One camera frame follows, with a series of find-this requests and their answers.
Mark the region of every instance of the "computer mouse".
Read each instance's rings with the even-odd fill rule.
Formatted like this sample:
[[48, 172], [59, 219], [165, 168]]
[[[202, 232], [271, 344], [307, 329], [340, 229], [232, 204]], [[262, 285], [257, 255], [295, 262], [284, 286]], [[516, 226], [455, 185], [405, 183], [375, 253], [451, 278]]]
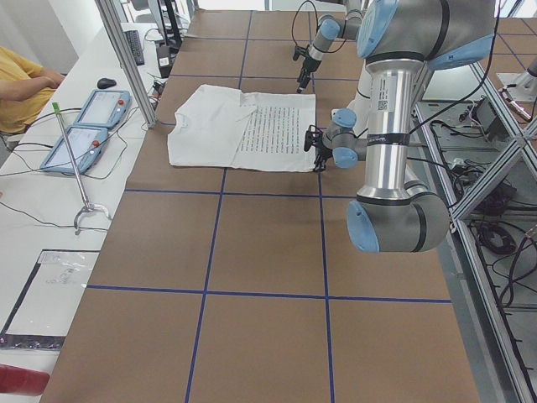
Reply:
[[100, 90], [106, 90], [107, 88], [115, 86], [116, 84], [116, 81], [112, 78], [102, 78], [97, 82], [97, 88], [99, 88]]

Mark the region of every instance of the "label sticker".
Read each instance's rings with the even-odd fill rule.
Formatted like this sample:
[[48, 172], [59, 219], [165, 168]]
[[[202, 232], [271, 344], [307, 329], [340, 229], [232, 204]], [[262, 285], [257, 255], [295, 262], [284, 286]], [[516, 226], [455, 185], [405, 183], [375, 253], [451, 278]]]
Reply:
[[397, 77], [383, 76], [373, 82], [371, 94], [371, 109], [378, 112], [393, 112], [395, 110], [395, 91]]

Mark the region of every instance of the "yellow shirt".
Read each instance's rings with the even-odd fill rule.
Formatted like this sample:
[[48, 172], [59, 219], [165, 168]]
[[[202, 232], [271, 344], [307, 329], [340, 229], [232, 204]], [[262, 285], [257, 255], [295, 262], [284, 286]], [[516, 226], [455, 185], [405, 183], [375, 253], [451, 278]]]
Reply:
[[[38, 76], [42, 69], [43, 66], [0, 46], [0, 80], [29, 80]], [[0, 99], [0, 132], [22, 133], [26, 125], [37, 118], [52, 94], [53, 89], [45, 88], [21, 102]]]

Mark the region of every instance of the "white table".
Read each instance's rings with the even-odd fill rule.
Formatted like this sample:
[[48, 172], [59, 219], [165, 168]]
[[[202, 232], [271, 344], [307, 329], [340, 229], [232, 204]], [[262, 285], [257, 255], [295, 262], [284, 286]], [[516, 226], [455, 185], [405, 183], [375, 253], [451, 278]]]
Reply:
[[[157, 31], [152, 31], [148, 33], [148, 41], [143, 41], [143, 39], [146, 32], [154, 27], [154, 24], [123, 25], [124, 30], [137, 29], [140, 40], [144, 42], [145, 65], [141, 65], [138, 71], [145, 88], [148, 90], [153, 84], [153, 76], [159, 76], [155, 47], [150, 40], [159, 39], [160, 36]], [[96, 88], [97, 81], [103, 77], [117, 81], [114, 89], [130, 90], [127, 77], [120, 68], [119, 61], [104, 29], [96, 35], [86, 52], [76, 62], [40, 116], [53, 112], [52, 102], [58, 102], [62, 109], [82, 107], [91, 90]], [[133, 98], [131, 108], [136, 106], [136, 100]], [[76, 113], [66, 114], [66, 122], [72, 122], [75, 116]], [[112, 174], [101, 181], [86, 177], [82, 179], [90, 201], [108, 207], [112, 216], [116, 211], [125, 181], [142, 145], [145, 129], [143, 116], [138, 111], [120, 131], [121, 136], [128, 143], [128, 147]], [[24, 135], [21, 144], [32, 142], [53, 145], [59, 136], [58, 122], [55, 116], [52, 116], [32, 126]], [[98, 177], [106, 175], [114, 166], [123, 147], [124, 143], [119, 138], [112, 137], [101, 158], [87, 174]], [[16, 151], [24, 157], [32, 168], [37, 169], [49, 149], [29, 144], [18, 146]], [[23, 161], [12, 154], [0, 169], [0, 175], [26, 170], [28, 168]], [[72, 225], [76, 213], [83, 205], [75, 178], [58, 174], [31, 172], [22, 175], [0, 176], [0, 191], [3, 192], [1, 202], [28, 212], [42, 221], [62, 225]], [[84, 215], [81, 219], [81, 226], [108, 228], [110, 221], [101, 213]], [[3, 327], [8, 319], [9, 313], [42, 249], [100, 250], [106, 237], [104, 232], [84, 230], [79, 236], [76, 236], [74, 229], [43, 226], [23, 214], [9, 211], [4, 206], [0, 206], [0, 234], [0, 254], [2, 255], [2, 263], [0, 264], [0, 296], [2, 298], [0, 327]], [[66, 317], [65, 320], [70, 323], [72, 317]], [[51, 373], [57, 357], [58, 353], [55, 352], [3, 350], [0, 351], [0, 364]], [[36, 401], [39, 401], [39, 397], [0, 394], [0, 403]]]

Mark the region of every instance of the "keyboard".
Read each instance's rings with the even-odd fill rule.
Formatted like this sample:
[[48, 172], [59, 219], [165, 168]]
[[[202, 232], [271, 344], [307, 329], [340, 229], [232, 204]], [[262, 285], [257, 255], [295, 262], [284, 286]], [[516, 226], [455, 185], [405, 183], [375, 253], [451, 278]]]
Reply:
[[140, 36], [138, 31], [133, 29], [132, 31], [125, 31], [125, 38], [127, 39], [128, 47], [131, 48], [131, 52], [134, 56], [136, 65], [143, 65], [145, 60], [143, 59], [142, 45], [140, 44]]

